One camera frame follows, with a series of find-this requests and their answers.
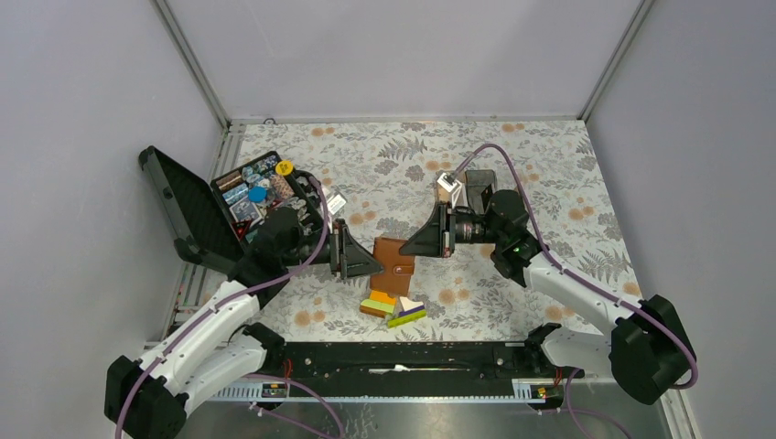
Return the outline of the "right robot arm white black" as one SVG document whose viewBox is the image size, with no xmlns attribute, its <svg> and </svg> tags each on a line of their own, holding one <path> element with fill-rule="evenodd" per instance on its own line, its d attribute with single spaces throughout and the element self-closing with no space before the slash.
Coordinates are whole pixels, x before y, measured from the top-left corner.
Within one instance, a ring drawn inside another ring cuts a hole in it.
<svg viewBox="0 0 776 439">
<path fill-rule="evenodd" d="M 484 212 L 437 202 L 426 224 L 400 249 L 411 256 L 447 258 L 459 244 L 488 243 L 490 260 L 506 279 L 572 308 L 597 331 L 545 325 L 524 353 L 526 368 L 546 377 L 558 367 L 613 378 L 634 400 L 653 404 L 670 389 L 699 378 L 697 358 L 673 304 L 662 296 L 617 295 L 576 273 L 527 227 L 531 213 L 520 193 L 499 190 Z"/>
</svg>

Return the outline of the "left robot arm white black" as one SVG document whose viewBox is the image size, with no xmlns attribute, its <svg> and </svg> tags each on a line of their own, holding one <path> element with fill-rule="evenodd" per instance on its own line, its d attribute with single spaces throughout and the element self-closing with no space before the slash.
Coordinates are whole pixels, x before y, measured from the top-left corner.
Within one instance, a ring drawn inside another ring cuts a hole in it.
<svg viewBox="0 0 776 439">
<path fill-rule="evenodd" d="M 279 209 L 253 241 L 265 280 L 247 287 L 233 279 L 154 348 L 137 360 L 116 359 L 108 369 L 104 414 L 122 438 L 173 438 L 207 399 L 255 372 L 287 379 L 294 363 L 286 342 L 263 324 L 247 321 L 295 275 L 326 264 L 342 279 L 383 272 L 383 266 L 350 235 L 343 219 L 323 223 L 312 247 L 294 238 L 296 219 Z"/>
</svg>

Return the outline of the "brown leather card holder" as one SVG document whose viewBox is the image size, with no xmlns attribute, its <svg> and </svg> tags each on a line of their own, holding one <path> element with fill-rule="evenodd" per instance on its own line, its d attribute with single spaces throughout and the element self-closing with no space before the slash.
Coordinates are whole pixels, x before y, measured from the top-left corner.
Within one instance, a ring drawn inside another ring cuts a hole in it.
<svg viewBox="0 0 776 439">
<path fill-rule="evenodd" d="M 393 297 L 409 295 L 415 257 L 400 253 L 404 244 L 404 240 L 386 237 L 374 240 L 372 256 L 382 265 L 383 271 L 371 276 L 370 288 L 373 291 Z"/>
</svg>

